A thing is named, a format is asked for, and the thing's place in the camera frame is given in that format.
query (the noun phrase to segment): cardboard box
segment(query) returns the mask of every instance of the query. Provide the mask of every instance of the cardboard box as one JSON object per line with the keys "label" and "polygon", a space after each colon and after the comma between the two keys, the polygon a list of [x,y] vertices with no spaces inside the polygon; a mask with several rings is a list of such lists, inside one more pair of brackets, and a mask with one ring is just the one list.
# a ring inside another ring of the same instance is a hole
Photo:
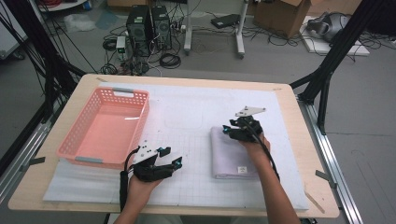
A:
{"label": "cardboard box", "polygon": [[360,3],[361,0],[323,0],[309,8],[308,15],[318,17],[325,11],[352,15]]}
{"label": "cardboard box", "polygon": [[254,24],[287,39],[298,34],[311,7],[321,0],[277,0],[267,4],[260,2],[254,14]]}
{"label": "cardboard box", "polygon": [[256,7],[257,4],[253,3],[253,0],[249,0],[248,1],[248,6],[247,6],[247,15],[254,15],[254,13],[256,12]]}
{"label": "cardboard box", "polygon": [[110,7],[131,7],[133,5],[151,6],[151,4],[151,0],[107,0],[107,5]]}

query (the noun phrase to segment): table leg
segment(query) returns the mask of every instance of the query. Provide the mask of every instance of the table leg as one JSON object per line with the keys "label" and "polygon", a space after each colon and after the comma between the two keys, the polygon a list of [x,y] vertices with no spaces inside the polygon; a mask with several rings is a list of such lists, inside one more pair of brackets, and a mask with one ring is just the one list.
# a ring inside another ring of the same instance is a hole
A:
{"label": "table leg", "polygon": [[244,48],[244,40],[242,38],[242,30],[244,28],[245,17],[247,15],[248,10],[248,0],[244,0],[244,5],[242,6],[241,18],[239,21],[239,26],[236,29],[236,46],[238,47],[238,55],[241,59],[245,57],[245,48]]}
{"label": "table leg", "polygon": [[191,50],[191,39],[192,39],[192,26],[191,26],[191,9],[190,1],[187,1],[187,24],[186,24],[186,35],[184,38],[184,52],[186,55],[190,54]]}

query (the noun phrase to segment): folded towel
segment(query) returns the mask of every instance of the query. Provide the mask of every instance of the folded towel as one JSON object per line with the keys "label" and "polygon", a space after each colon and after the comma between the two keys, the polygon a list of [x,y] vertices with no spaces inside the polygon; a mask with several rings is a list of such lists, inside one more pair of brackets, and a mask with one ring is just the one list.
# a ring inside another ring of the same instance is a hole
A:
{"label": "folded towel", "polygon": [[218,179],[258,178],[246,149],[222,130],[221,127],[213,127],[210,134],[213,176]]}

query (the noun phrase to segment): basket handle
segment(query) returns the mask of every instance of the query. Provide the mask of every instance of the basket handle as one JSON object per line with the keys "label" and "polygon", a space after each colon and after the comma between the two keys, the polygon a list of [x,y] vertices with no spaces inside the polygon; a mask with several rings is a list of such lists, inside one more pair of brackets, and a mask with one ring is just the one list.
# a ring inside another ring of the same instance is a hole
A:
{"label": "basket handle", "polygon": [[126,88],[120,88],[120,87],[113,87],[113,91],[123,92],[123,93],[134,93],[133,89],[126,89]]}
{"label": "basket handle", "polygon": [[103,163],[102,159],[91,158],[91,157],[75,157],[76,161],[87,161],[87,162],[95,162],[95,163]]}
{"label": "basket handle", "polygon": [[113,87],[112,88],[114,95],[123,96],[123,97],[134,97],[134,90],[133,89],[126,89],[120,87]]}

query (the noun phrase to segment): wooden table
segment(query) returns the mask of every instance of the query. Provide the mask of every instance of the wooden table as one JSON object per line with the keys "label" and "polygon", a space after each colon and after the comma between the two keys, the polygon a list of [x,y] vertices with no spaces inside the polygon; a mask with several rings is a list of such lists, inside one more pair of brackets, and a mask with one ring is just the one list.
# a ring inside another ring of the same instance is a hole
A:
{"label": "wooden table", "polygon": [[[299,217],[338,217],[339,210],[329,183],[316,176],[323,172],[317,151],[304,122],[291,87],[287,84],[256,83],[240,81],[184,79],[166,77],[122,77],[106,75],[86,75],[78,83],[76,90],[54,124],[36,157],[45,157],[44,163],[32,165],[11,197],[8,206],[16,210],[36,211],[86,211],[118,213],[117,204],[107,203],[54,203],[44,202],[43,196],[50,184],[59,158],[56,148],[62,143],[79,111],[85,105],[93,89],[101,82],[139,83],[149,85],[177,85],[192,87],[212,87],[224,89],[273,91],[280,105],[291,147],[300,170],[309,209],[297,212]],[[148,205],[142,213],[206,215],[206,216],[266,216],[257,209],[183,207]]]}

